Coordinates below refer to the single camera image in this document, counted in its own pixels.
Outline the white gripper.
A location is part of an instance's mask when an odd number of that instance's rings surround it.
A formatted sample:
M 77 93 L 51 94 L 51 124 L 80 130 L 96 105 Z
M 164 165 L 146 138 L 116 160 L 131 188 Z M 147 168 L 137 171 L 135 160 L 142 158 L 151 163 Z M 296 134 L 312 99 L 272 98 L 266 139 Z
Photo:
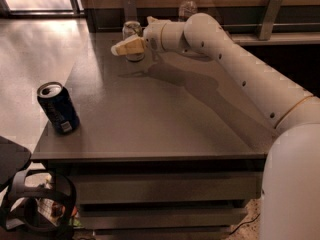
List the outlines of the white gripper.
M 140 54 L 149 49 L 157 52 L 168 50 L 169 20 L 159 20 L 153 16 L 147 17 L 148 26 L 144 29 L 143 37 L 132 35 L 111 47 L 111 53 L 115 56 Z

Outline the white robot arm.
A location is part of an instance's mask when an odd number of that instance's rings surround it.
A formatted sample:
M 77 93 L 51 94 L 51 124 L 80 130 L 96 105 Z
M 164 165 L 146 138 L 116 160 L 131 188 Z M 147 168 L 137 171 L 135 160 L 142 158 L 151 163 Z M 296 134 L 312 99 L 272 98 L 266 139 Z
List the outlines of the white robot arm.
M 115 56 L 190 49 L 241 86 L 279 136 L 262 180 L 259 240 L 320 240 L 320 100 L 236 44 L 210 15 L 185 22 L 148 18 L 143 35 L 111 48 Z

